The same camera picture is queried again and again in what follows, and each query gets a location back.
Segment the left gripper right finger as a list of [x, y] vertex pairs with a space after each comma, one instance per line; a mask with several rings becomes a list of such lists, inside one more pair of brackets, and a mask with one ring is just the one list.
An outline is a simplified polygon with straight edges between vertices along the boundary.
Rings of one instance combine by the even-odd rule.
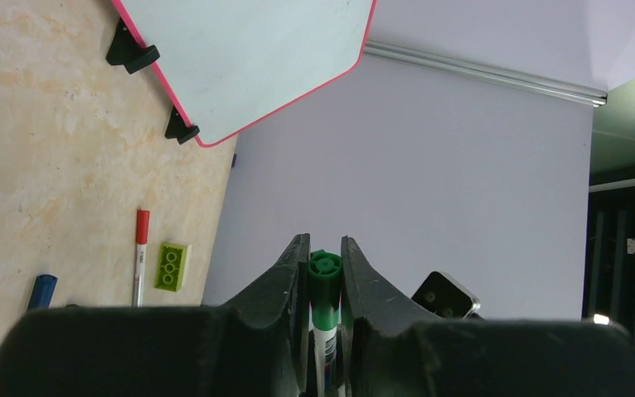
[[349, 396], [635, 396], [635, 343], [586, 321], [443, 319], [341, 240]]

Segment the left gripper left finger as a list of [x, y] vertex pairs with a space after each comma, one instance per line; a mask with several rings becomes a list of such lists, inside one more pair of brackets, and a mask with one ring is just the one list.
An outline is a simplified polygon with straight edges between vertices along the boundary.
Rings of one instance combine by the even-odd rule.
[[296, 396], [309, 254], [298, 234], [219, 306], [31, 311], [0, 345], [0, 396]]

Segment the green marker pen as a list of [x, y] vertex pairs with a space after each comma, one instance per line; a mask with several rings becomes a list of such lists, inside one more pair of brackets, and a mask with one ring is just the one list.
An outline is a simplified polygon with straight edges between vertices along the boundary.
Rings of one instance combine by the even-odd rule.
[[311, 253], [308, 297], [313, 324], [317, 396], [325, 396], [332, 388], [337, 368], [341, 273], [339, 255], [324, 250]]

